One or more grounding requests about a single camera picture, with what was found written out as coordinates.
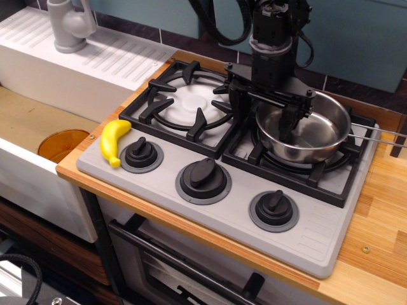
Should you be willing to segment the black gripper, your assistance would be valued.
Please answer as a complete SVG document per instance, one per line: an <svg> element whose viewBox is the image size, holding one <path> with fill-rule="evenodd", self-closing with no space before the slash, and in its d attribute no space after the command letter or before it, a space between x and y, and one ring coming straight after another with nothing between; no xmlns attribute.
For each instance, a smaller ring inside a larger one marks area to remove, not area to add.
<svg viewBox="0 0 407 305"><path fill-rule="evenodd" d="M312 110L316 93L294 75L292 55L271 57L256 53L252 65L225 64L233 120L241 125L251 113L253 101L282 109L279 140L287 142L291 132Z"/></svg>

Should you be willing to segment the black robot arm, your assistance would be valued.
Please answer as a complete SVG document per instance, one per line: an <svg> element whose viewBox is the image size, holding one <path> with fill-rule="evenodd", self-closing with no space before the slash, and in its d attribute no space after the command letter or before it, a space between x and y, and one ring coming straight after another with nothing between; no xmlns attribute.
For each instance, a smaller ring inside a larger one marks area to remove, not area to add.
<svg viewBox="0 0 407 305"><path fill-rule="evenodd" d="M252 65L226 64L223 88L233 117L242 122L250 103L259 100L282 108L279 139L287 142L300 120L312 112L313 89L295 75L299 38L312 8L306 1L255 1L249 44Z"/></svg>

